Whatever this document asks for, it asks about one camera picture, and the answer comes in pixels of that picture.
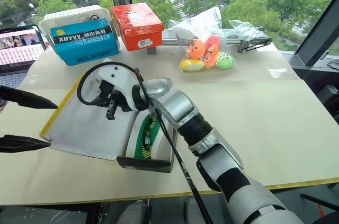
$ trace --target laptop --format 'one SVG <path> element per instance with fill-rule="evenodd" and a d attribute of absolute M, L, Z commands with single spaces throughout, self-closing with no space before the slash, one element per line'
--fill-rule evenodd
<path fill-rule="evenodd" d="M 36 25 L 0 30 L 0 85 L 17 88 L 45 49 Z"/>

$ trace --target black cable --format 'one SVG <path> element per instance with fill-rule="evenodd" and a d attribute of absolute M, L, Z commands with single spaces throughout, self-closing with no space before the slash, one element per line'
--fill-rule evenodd
<path fill-rule="evenodd" d="M 331 60 L 328 62 L 327 67 L 331 68 L 331 69 L 335 69 L 335 70 L 339 70 L 339 60 Z"/>
<path fill-rule="evenodd" d="M 146 91 L 146 89 L 145 89 L 145 87 L 144 87 L 144 84 L 143 84 L 144 79 L 142 78 L 139 69 L 138 69 L 138 68 L 133 69 L 133 68 L 129 67 L 129 66 L 126 65 L 126 64 L 123 64 L 123 63 L 121 63 L 121 62 L 115 62 L 115 61 L 108 61 L 108 62 L 103 62 L 103 63 L 101 63 L 101 64 L 98 64 L 98 65 L 94 66 L 93 68 L 89 69 L 89 70 L 84 74 L 84 76 L 82 77 L 82 79 L 81 79 L 80 82 L 79 82 L 78 89 L 77 89 L 77 96 L 78 96 L 78 99 L 80 100 L 80 102 L 82 102 L 82 103 L 85 104 L 85 105 L 95 105 L 95 104 L 99 101 L 98 98 L 96 98 L 96 99 L 93 100 L 92 102 L 87 102 L 87 101 L 85 101 L 85 100 L 82 98 L 81 90 L 82 90 L 82 87 L 83 87 L 83 85 L 84 85 L 86 79 L 88 78 L 88 76 L 89 76 L 93 71 L 97 70 L 97 69 L 100 68 L 100 67 L 106 66 L 106 65 L 119 65 L 119 66 L 122 66 L 122 67 L 124 67 L 124 68 L 130 70 L 131 72 L 133 72 L 133 73 L 135 74 L 135 76 L 136 76 L 138 82 L 139 82 L 140 88 L 141 88 L 141 90 L 142 90 L 142 92 L 143 92 L 143 94 L 144 94 L 144 96 L 145 96 L 145 100 L 146 100 L 147 104 L 150 104 L 150 105 L 153 106 L 153 103 L 151 102 L 151 100 L 150 100 L 150 98 L 149 98 L 149 96 L 148 96 L 148 93 L 147 93 L 147 91 Z M 169 144 L 171 145 L 171 147 L 172 147 L 172 149 L 173 149 L 174 155 L 175 155 L 176 159 L 178 160 L 178 163 L 179 163 L 179 165 L 180 165 L 180 168 L 181 168 L 181 170 L 182 170 L 182 172 L 183 172 L 183 174 L 184 174 L 184 176 L 185 176 L 185 178 L 186 178 L 186 181 L 187 181 L 187 183 L 188 183 L 188 185 L 189 185 L 189 187 L 190 187 L 190 189 L 191 189 L 191 191 L 192 191 L 192 194 L 193 194 L 193 196 L 194 196 L 194 198 L 195 198 L 195 200 L 196 200 L 196 202 L 197 202 L 197 205 L 198 205 L 198 207 L 199 207 L 199 209 L 200 209 L 200 212 L 201 212 L 202 217 L 203 217 L 204 220 L 205 220 L 205 223 L 206 223 L 206 224 L 213 224 L 213 221 L 212 221 L 211 217 L 210 217 L 209 214 L 208 214 L 208 211 L 207 211 L 207 209 L 206 209 L 206 207 L 205 207 L 205 205 L 204 205 L 204 203 L 203 203 L 203 201 L 202 201 L 202 198 L 201 198 L 201 196 L 200 196 L 200 194 L 199 194 L 199 191 L 198 191 L 198 189 L 195 187 L 195 184 L 193 183 L 193 180 L 192 180 L 192 178 L 191 178 L 191 176 L 190 176 L 188 170 L 187 170 L 186 167 L 185 167 L 184 161 L 182 160 L 180 154 L 177 152 L 175 146 L 173 145 L 173 142 L 172 142 L 172 140 L 171 140 L 171 136 L 168 134 L 168 131 L 167 131 L 166 126 L 165 126 L 165 123 L 164 123 L 164 121 L 163 121 L 163 119 L 162 119 L 162 115 L 161 115 L 160 110 L 155 109 L 155 113 L 156 113 L 157 119 L 158 119 L 158 121 L 159 121 L 161 130 L 163 131 L 163 133 L 164 133 L 166 139 L 168 140 Z"/>

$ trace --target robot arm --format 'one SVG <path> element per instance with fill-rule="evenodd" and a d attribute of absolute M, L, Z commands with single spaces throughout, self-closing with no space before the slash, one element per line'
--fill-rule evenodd
<path fill-rule="evenodd" d="M 269 190 L 246 176 L 239 155 L 203 118 L 190 98 L 172 87 L 168 78 L 142 82 L 148 96 L 124 67 L 101 67 L 97 79 L 102 81 L 100 90 L 106 95 L 101 94 L 101 98 L 111 99 L 108 119 L 114 118 L 117 105 L 125 110 L 161 111 L 198 157 L 197 167 L 207 185 L 223 192 L 235 224 L 302 224 Z M 112 91 L 121 94 L 113 95 Z"/>

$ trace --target plastic bag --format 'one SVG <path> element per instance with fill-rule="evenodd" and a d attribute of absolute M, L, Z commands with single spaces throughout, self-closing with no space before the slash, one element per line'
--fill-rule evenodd
<path fill-rule="evenodd" d="M 169 25 L 183 47 L 184 58 L 179 65 L 182 72 L 211 67 L 229 69 L 234 66 L 236 61 L 227 48 L 217 6 L 182 22 L 170 20 Z"/>
<path fill-rule="evenodd" d="M 261 28 L 254 27 L 249 22 L 242 22 L 240 20 L 230 20 L 230 25 L 233 27 L 233 35 L 237 36 L 240 39 L 250 41 L 254 38 L 267 37 Z"/>

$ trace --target green toy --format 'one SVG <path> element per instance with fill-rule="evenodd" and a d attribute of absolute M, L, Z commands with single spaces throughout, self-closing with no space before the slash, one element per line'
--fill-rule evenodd
<path fill-rule="evenodd" d="M 216 67 L 219 69 L 229 69 L 233 66 L 234 58 L 227 52 L 219 52 Z"/>

